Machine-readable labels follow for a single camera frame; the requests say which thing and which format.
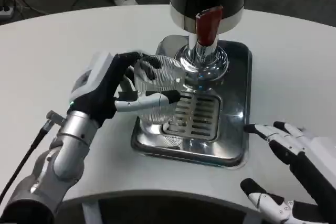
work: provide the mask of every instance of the chrome base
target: chrome base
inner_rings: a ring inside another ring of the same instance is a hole
[[[187,37],[170,35],[159,44],[156,54],[180,59],[181,49],[186,44]],[[214,166],[237,167],[244,162],[248,134],[244,133],[243,126],[249,120],[252,54],[244,44],[238,42],[219,40],[218,45],[228,56],[229,65],[225,75],[200,85],[184,87],[185,92],[195,96],[218,99],[216,135],[210,138],[183,136],[167,131],[164,125],[155,125],[154,131],[147,131],[138,118],[131,139],[133,148],[146,155]]]

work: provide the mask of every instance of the white shoe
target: white shoe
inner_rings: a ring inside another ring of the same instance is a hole
[[[135,0],[113,0],[115,5],[137,5]]]

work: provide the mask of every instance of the red tap handle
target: red tap handle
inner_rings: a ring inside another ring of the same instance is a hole
[[[211,46],[216,38],[219,22],[222,19],[221,5],[203,10],[196,15],[196,34],[198,43]]]

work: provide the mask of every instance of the power strip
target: power strip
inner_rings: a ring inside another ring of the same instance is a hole
[[[14,7],[9,6],[9,10],[5,11],[2,6],[0,6],[0,20],[8,20],[11,19],[14,15]]]

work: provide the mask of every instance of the robotic hand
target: robotic hand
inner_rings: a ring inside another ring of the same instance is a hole
[[[317,203],[285,201],[247,178],[240,186],[256,208],[274,223],[336,223],[336,142],[283,122],[248,124],[244,130],[266,140]]]
[[[180,100],[176,90],[148,91],[141,96],[132,91],[125,75],[134,82],[130,67],[143,56],[139,52],[115,56],[103,52],[94,56],[88,69],[75,83],[66,119],[55,112],[47,115],[49,120],[38,135],[39,141],[53,124],[61,128],[49,150],[37,159],[32,174],[15,188],[1,216],[1,223],[53,223],[65,193],[82,177],[90,144],[106,119],[111,119],[117,111],[137,111]],[[149,79],[155,79],[152,68],[160,69],[161,62],[149,56],[143,61],[145,64],[140,67]],[[115,98],[119,85],[124,92],[119,92],[119,97]],[[32,146],[36,147],[37,142],[34,141]],[[1,199],[17,173],[7,184]]]

